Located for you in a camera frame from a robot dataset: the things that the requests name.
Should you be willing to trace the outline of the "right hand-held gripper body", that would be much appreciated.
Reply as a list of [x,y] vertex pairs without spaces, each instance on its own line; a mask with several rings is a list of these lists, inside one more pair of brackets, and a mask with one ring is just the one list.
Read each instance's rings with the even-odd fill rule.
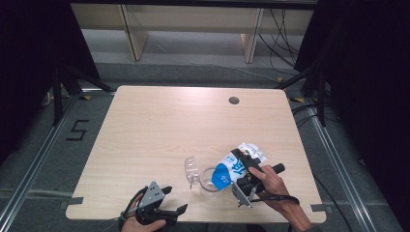
[[247,206],[252,208],[254,196],[264,190],[262,182],[254,175],[248,172],[243,178],[232,182],[231,192],[237,199],[238,206]]

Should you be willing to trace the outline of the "pale wooden shelf unit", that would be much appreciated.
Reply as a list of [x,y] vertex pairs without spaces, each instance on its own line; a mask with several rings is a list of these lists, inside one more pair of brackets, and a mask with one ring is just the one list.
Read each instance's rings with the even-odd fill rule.
[[312,10],[72,3],[82,29],[122,30],[138,61],[151,31],[233,33],[252,62],[259,34],[303,36]]

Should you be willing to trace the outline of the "person's left hand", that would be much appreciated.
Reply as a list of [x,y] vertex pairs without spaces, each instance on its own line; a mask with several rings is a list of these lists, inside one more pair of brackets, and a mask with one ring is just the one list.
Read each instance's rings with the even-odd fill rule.
[[120,232],[157,232],[165,227],[166,221],[164,219],[156,220],[148,225],[140,224],[133,213],[126,211],[126,220],[121,227]]

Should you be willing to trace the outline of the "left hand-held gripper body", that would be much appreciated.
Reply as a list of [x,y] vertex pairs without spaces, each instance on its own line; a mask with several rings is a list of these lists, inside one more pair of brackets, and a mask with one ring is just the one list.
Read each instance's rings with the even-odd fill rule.
[[148,225],[156,220],[164,219],[167,225],[174,225],[178,218],[175,215],[175,211],[163,211],[160,209],[165,196],[166,194],[163,194],[159,185],[153,181],[136,204],[136,220],[140,224]]

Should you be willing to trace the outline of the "metal floor rail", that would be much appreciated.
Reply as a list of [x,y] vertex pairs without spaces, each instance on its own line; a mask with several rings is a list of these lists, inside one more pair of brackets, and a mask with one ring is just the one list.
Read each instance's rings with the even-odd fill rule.
[[375,223],[373,222],[369,210],[365,204],[364,199],[361,197],[358,189],[355,187],[347,169],[335,147],[333,140],[331,139],[327,129],[319,121],[318,111],[314,108],[308,110],[309,115],[312,117],[312,123],[319,135],[319,138],[324,145],[326,153],[330,159],[337,178],[344,190],[349,205],[351,206],[353,213],[358,220],[363,232],[377,232]]
[[11,227],[18,211],[20,210],[25,197],[28,195],[29,190],[33,186],[33,183],[37,179],[44,163],[56,142],[56,139],[61,131],[61,128],[65,125],[66,119],[73,106],[77,102],[77,96],[68,97],[68,100],[63,107],[63,115],[61,118],[50,128],[47,136],[42,143],[42,146],[34,156],[34,159],[30,163],[27,171],[25,172],[21,182],[17,188],[13,191],[6,206],[0,213],[0,232],[8,232]]

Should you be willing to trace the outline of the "blue white milk carton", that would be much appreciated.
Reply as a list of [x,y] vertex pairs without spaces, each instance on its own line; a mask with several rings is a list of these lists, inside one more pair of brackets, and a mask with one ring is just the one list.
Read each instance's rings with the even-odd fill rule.
[[[259,147],[243,142],[237,149],[245,156],[250,156],[256,163],[261,163],[266,160]],[[243,178],[248,173],[243,163],[235,157],[233,152],[222,159],[212,174],[211,181],[218,190],[222,190],[236,182],[239,178]]]

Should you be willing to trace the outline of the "black metal stand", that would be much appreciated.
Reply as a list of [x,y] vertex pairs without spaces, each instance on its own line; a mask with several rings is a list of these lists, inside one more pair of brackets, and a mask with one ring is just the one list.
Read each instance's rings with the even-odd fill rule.
[[313,93],[316,93],[317,105],[316,111],[318,113],[318,120],[322,127],[326,126],[325,123],[325,85],[326,79],[322,72],[322,67],[318,62],[314,62],[311,66],[301,71],[299,74],[291,77],[290,79],[280,83],[277,89],[284,90],[285,88],[293,85],[297,81],[305,79],[305,83],[302,87],[301,93],[304,97],[311,97]]
[[63,118],[63,104],[61,87],[64,87],[70,96],[82,93],[77,79],[83,79],[106,92],[115,92],[115,89],[103,83],[98,76],[92,76],[73,66],[58,65],[52,75],[52,91],[54,97],[54,122],[56,126]]

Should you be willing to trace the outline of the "dark curtain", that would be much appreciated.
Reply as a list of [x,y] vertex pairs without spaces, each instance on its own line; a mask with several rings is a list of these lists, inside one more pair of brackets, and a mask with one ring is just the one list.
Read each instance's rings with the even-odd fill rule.
[[318,0],[296,68],[343,16],[325,61],[334,106],[404,232],[410,232],[410,0]]
[[0,164],[58,72],[100,78],[71,0],[0,0]]

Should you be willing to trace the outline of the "person's right hand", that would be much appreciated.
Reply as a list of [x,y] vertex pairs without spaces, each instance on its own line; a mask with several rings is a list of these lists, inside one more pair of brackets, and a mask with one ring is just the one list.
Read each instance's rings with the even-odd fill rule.
[[[261,170],[254,167],[249,169],[249,172],[258,178],[265,187],[264,191],[258,193],[259,198],[267,198],[273,195],[288,195],[289,192],[281,177],[273,170],[270,165],[264,165]],[[291,200],[265,200],[265,203],[274,210],[281,213],[283,216],[293,215],[299,205]]]

